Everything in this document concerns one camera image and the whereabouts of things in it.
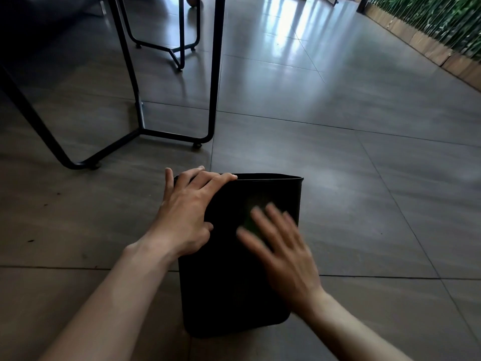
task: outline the black metal table leg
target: black metal table leg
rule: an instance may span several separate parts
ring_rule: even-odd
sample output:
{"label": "black metal table leg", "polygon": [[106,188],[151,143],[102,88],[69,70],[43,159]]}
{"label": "black metal table leg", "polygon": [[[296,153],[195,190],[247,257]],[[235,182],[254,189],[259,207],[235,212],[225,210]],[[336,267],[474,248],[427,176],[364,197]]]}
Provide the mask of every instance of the black metal table leg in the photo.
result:
{"label": "black metal table leg", "polygon": [[[196,0],[197,5],[197,37],[194,43],[185,45],[185,30],[184,30],[184,0],[178,0],[179,2],[179,34],[180,34],[180,46],[176,48],[167,48],[163,46],[159,46],[157,44],[145,42],[142,40],[137,39],[133,34],[132,30],[130,29],[129,17],[127,15],[127,9],[125,7],[124,0],[118,0],[120,11],[122,12],[122,17],[124,19],[125,29],[127,30],[127,34],[129,38],[135,43],[137,48],[141,48],[141,46],[154,48],[158,50],[163,50],[164,52],[168,52],[174,60],[174,63],[177,65],[177,69],[182,71],[185,66],[185,50],[195,50],[195,47],[201,41],[201,0]],[[180,52],[180,61],[177,59],[175,53]]]}
{"label": "black metal table leg", "polygon": [[0,64],[0,84],[7,96],[12,100],[15,106],[20,110],[25,119],[30,123],[35,132],[39,134],[41,139],[57,158],[57,160],[69,169],[83,169],[83,168],[98,168],[99,161],[116,151],[123,145],[127,144],[139,135],[148,135],[160,138],[167,138],[173,140],[181,140],[185,142],[194,143],[195,147],[199,147],[202,143],[206,143],[213,138],[215,129],[215,117],[217,112],[217,93],[219,89],[219,75],[220,75],[220,60],[221,60],[221,48],[222,48],[222,33],[224,26],[224,8],[225,0],[215,0],[214,10],[214,30],[213,30],[213,52],[212,52],[212,72],[211,72],[211,89],[210,89],[210,102],[209,102],[209,125],[208,132],[205,137],[191,137],[182,134],[175,134],[169,132],[161,132],[157,130],[147,129],[145,127],[142,100],[139,94],[139,85],[137,83],[137,77],[135,75],[132,59],[130,58],[129,47],[124,34],[124,28],[122,26],[122,20],[120,17],[117,0],[108,0],[112,17],[115,23],[117,34],[124,55],[127,70],[129,72],[130,82],[135,96],[135,107],[137,112],[138,128],[134,131],[126,134],[122,138],[116,140],[112,144],[98,151],[91,157],[81,162],[73,162],[65,153],[63,148],[59,145],[55,137],[45,126],[45,123],[40,118],[39,114],[35,111],[25,95],[21,92],[18,86],[15,84],[12,77],[9,75],[3,65]]}

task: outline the trash can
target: trash can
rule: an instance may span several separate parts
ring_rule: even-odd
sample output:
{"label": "trash can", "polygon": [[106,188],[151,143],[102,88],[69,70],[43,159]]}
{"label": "trash can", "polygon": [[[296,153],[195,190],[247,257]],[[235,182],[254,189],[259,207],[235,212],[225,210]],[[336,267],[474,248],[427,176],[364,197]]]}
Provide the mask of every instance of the trash can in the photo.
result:
{"label": "trash can", "polygon": [[271,289],[264,267],[237,239],[242,225],[262,238],[250,217],[254,206],[273,202],[299,221],[303,178],[237,174],[214,195],[204,220],[213,224],[210,240],[198,252],[179,258],[184,326],[198,338],[240,332],[284,322],[290,311]]}

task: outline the hand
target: hand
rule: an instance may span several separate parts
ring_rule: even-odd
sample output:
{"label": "hand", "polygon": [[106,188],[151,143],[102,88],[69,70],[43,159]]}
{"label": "hand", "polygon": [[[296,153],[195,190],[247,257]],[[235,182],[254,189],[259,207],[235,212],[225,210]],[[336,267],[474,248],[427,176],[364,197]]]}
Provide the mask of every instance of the hand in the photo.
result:
{"label": "hand", "polygon": [[273,252],[254,234],[239,227],[240,241],[263,263],[272,288],[301,318],[309,316],[325,294],[316,263],[302,239],[294,219],[270,203],[266,206],[270,220],[258,207],[251,217],[273,248]]}
{"label": "hand", "polygon": [[211,223],[204,222],[207,205],[222,186],[236,179],[230,173],[219,175],[200,166],[182,172],[174,187],[172,170],[166,168],[164,199],[141,241],[159,249],[170,261],[198,251],[213,230]]}

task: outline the floor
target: floor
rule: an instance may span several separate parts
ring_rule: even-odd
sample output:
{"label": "floor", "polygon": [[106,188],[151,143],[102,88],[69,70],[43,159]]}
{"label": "floor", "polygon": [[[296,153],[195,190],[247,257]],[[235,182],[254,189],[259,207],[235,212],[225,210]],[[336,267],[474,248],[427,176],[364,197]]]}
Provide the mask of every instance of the floor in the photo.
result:
{"label": "floor", "polygon": [[[176,45],[176,1],[126,0],[134,33]],[[149,127],[205,135],[213,5],[182,73],[129,42]],[[215,136],[199,151],[143,137],[69,171],[2,96],[0,359],[38,358],[147,228],[164,167],[200,164],[303,176],[300,228],[325,288],[414,359],[481,359],[481,95],[355,9],[227,0]],[[186,20],[194,40],[194,10]],[[72,158],[135,121],[110,15],[81,16],[9,69]],[[190,339],[176,269],[134,360],[334,359],[296,316]]]}

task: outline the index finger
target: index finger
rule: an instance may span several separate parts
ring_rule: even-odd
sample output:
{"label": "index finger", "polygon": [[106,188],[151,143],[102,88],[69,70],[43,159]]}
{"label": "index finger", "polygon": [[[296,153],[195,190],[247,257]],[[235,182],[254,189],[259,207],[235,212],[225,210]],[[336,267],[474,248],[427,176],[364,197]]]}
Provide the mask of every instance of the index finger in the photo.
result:
{"label": "index finger", "polygon": [[237,180],[236,175],[232,175],[231,173],[223,173],[222,175],[212,178],[212,180],[210,180],[203,188],[201,188],[201,191],[204,193],[204,195],[206,195],[208,201],[210,201],[222,186],[224,186],[227,182],[234,180]]}

